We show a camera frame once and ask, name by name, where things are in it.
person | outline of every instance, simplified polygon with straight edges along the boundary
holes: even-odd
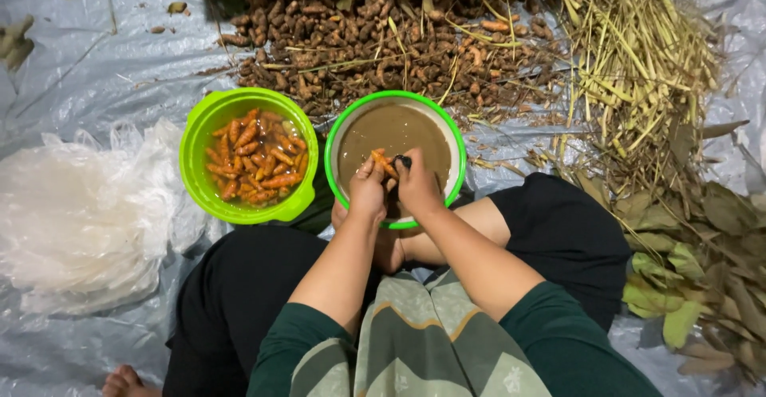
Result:
[[[391,183],[369,160],[330,242],[253,226],[215,243],[178,295],[162,394],[660,396],[609,344],[630,249],[594,199],[535,173],[451,211],[407,156],[417,234],[378,230]],[[422,284],[407,261],[442,267]],[[160,392],[121,365],[103,394]]]

bare foot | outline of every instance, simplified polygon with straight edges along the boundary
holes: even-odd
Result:
[[[136,371],[124,364],[107,376],[101,394],[103,397],[162,397],[161,390],[145,387]]]

green plastic bowl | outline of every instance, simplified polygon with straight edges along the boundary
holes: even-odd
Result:
[[[235,117],[243,117],[253,108],[281,114],[300,130],[308,148],[309,164],[306,175],[289,197],[265,208],[252,208],[225,202],[218,196],[218,187],[205,168],[209,163],[205,148],[215,143],[211,133]],[[226,92],[213,92],[189,113],[181,138],[178,164],[186,190],[203,210],[232,224],[260,224],[278,220],[292,221],[314,199],[312,181],[319,162],[319,147],[311,121],[300,107],[281,93],[259,87],[242,87]]]
[[[404,90],[386,90],[384,92],[373,93],[363,97],[349,106],[330,129],[330,134],[327,137],[327,145],[325,146],[325,174],[327,181],[330,183],[330,188],[335,197],[338,198],[343,207],[349,208],[349,199],[343,194],[340,188],[340,184],[337,182],[337,168],[338,168],[338,149],[340,147],[340,141],[345,135],[346,129],[349,127],[359,115],[384,105],[401,105],[404,107],[412,108],[414,111],[420,111],[430,117],[436,125],[441,129],[447,144],[450,146],[450,154],[452,155],[452,167],[450,168],[450,176],[446,181],[444,187],[444,205],[449,206],[455,201],[460,193],[460,187],[463,185],[463,180],[466,176],[466,145],[463,142],[463,136],[460,134],[460,129],[449,114],[446,113],[441,107],[428,98],[424,98],[416,93],[405,92]],[[412,217],[405,217],[402,219],[386,219],[381,222],[381,227],[387,227],[390,229],[407,229],[418,226],[417,222]]]

gray tarp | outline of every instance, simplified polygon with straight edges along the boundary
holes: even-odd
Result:
[[[110,126],[128,120],[143,130],[160,116],[182,125],[189,109],[206,90],[229,89],[225,75],[196,75],[229,60],[213,44],[215,23],[205,16],[203,0],[188,3],[191,16],[165,10],[175,0],[0,0],[0,23],[33,14],[27,33],[35,49],[22,69],[0,73],[0,158],[19,148],[39,146],[42,132],[71,139],[84,128],[108,144]],[[710,177],[741,193],[762,192],[766,160],[764,85],[766,85],[766,0],[699,0],[715,17],[725,13],[738,31],[727,40],[731,51],[726,73],[738,79],[738,95],[714,97],[711,122],[750,119],[736,136],[718,138],[705,153],[722,158]],[[164,34],[148,29],[164,26]],[[224,31],[232,27],[222,24]],[[478,143],[468,142],[477,155],[480,143],[499,150],[485,158],[521,158],[535,144],[549,144],[551,128],[529,128],[512,121],[500,130],[472,132]],[[471,168],[466,180],[478,196],[521,183],[521,177]],[[163,263],[158,294],[139,304],[89,317],[22,314],[19,295],[0,280],[0,396],[98,395],[103,379],[120,363],[136,367],[148,383],[161,384],[168,350],[163,343],[172,327],[178,285],[209,244],[201,242],[187,255],[168,255]],[[616,321],[613,344],[642,369],[668,396],[707,396],[723,383],[721,378],[679,378],[678,356],[670,355],[656,333],[656,324],[635,318]],[[726,385],[717,395],[744,395]],[[754,391],[762,395],[762,389]]]

muddy water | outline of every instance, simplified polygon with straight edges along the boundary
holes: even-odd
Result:
[[[444,190],[450,175],[450,148],[439,127],[412,108],[385,106],[371,109],[354,120],[341,140],[338,176],[344,192],[349,192],[351,177],[370,156],[370,151],[381,147],[385,148],[387,157],[421,147],[426,167],[436,172],[439,188]],[[397,199],[395,189],[388,198],[388,217],[411,216]]]

